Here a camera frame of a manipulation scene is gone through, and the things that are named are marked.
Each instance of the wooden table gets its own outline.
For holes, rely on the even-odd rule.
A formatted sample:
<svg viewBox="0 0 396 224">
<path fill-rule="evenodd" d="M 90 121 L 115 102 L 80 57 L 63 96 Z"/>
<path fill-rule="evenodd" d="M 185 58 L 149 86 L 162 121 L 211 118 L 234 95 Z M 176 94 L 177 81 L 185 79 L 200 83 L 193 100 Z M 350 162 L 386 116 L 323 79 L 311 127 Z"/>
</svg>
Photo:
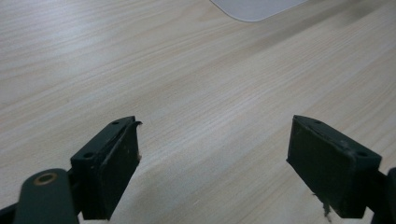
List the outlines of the wooden table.
<svg viewBox="0 0 396 224">
<path fill-rule="evenodd" d="M 0 3 L 1 207 L 135 115 L 143 159 L 110 223 L 328 223 L 285 161 L 294 114 L 396 166 L 395 1 L 254 23 L 208 0 Z"/>
</svg>

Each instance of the screw hole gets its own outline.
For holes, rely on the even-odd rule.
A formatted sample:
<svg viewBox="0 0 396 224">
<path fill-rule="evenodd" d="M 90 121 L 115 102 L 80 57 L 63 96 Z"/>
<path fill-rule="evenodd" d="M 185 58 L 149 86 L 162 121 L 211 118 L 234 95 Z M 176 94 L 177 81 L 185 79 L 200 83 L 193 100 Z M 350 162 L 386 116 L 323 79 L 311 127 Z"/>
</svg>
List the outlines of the screw hole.
<svg viewBox="0 0 396 224">
<path fill-rule="evenodd" d="M 46 173 L 36 178 L 34 183 L 37 186 L 47 185 L 54 181 L 56 177 L 57 175 L 55 173 Z"/>
<path fill-rule="evenodd" d="M 93 156 L 93 153 L 91 153 L 91 152 L 87 152 L 87 153 L 84 154 L 84 158 L 85 158 L 85 159 L 89 159 L 89 158 L 91 158 L 92 156 Z"/>
<path fill-rule="evenodd" d="M 368 155 L 365 152 L 358 152 L 358 156 L 367 157 Z"/>
</svg>

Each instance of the light wood grain surface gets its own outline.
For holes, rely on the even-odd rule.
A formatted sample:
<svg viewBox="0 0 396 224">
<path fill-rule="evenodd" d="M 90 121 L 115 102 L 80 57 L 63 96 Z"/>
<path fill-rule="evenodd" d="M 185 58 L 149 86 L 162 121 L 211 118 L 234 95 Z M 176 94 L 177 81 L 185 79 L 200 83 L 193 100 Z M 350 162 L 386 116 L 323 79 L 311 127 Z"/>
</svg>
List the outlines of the light wood grain surface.
<svg viewBox="0 0 396 224">
<path fill-rule="evenodd" d="M 135 115 L 143 159 L 109 223 L 328 223 L 285 161 L 292 116 L 387 172 L 395 97 L 393 0 L 311 0 L 254 23 L 208 0 L 1 1 L 0 206 Z"/>
</svg>

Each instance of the white object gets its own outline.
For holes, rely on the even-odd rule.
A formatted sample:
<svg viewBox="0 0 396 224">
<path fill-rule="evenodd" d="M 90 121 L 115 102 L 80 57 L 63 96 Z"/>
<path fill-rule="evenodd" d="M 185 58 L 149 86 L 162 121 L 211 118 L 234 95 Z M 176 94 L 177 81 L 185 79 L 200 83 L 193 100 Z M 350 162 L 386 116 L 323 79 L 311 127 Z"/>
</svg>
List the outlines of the white object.
<svg viewBox="0 0 396 224">
<path fill-rule="evenodd" d="M 211 0 L 227 15 L 240 21 L 261 21 L 307 0 Z"/>
</svg>

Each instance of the table surface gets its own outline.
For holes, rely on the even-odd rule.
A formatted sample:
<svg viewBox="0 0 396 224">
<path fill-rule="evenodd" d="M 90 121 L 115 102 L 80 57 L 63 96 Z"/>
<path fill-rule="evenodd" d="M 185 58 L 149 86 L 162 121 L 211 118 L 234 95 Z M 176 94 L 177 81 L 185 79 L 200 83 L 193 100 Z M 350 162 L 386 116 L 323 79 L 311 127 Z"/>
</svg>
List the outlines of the table surface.
<svg viewBox="0 0 396 224">
<path fill-rule="evenodd" d="M 291 119 L 396 166 L 395 12 L 312 0 L 248 23 L 208 0 L 1 1 L 0 205 L 135 115 L 143 159 L 109 223 L 329 223 L 286 163 Z"/>
</svg>

